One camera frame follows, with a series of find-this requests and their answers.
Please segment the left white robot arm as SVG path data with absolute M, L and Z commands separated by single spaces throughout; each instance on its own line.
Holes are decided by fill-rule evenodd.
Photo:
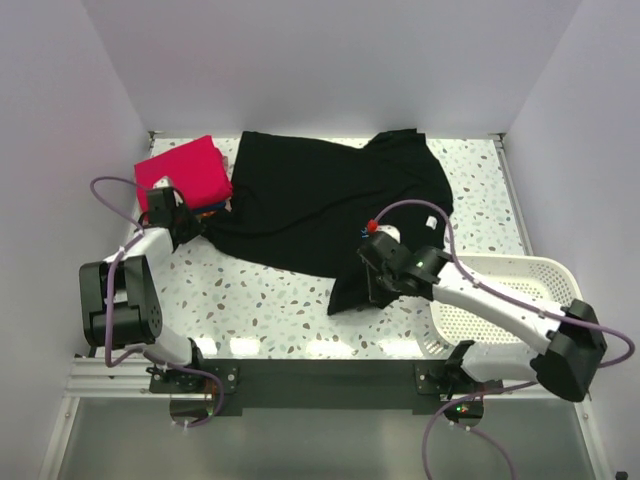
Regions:
M 164 324 L 153 275 L 179 246 L 200 235 L 201 225 L 178 189 L 156 186 L 146 197 L 147 210 L 129 242 L 79 269 L 84 337 L 104 349 L 109 368 L 141 354 L 171 369 L 183 391 L 196 392 L 207 380 L 201 351 Z

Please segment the black t shirt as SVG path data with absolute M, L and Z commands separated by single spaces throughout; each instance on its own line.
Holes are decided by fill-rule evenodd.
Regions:
M 444 245 L 454 195 L 424 134 L 377 134 L 354 148 L 319 139 L 243 132 L 232 175 L 231 208 L 203 220 L 203 236 L 232 257 L 330 278 L 330 315 L 368 302 L 365 266 L 357 254 L 369 221 L 393 203 L 383 221 L 416 251 Z

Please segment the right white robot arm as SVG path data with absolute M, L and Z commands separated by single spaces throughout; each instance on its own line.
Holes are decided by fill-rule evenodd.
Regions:
M 607 350 L 595 310 L 535 299 L 469 269 L 436 247 L 415 252 L 376 232 L 358 249 L 369 298 L 384 307 L 399 296 L 422 297 L 469 312 L 516 337 L 511 344 L 460 342 L 445 369 L 448 386 L 469 392 L 478 383 L 536 382 L 574 403 L 586 397 Z

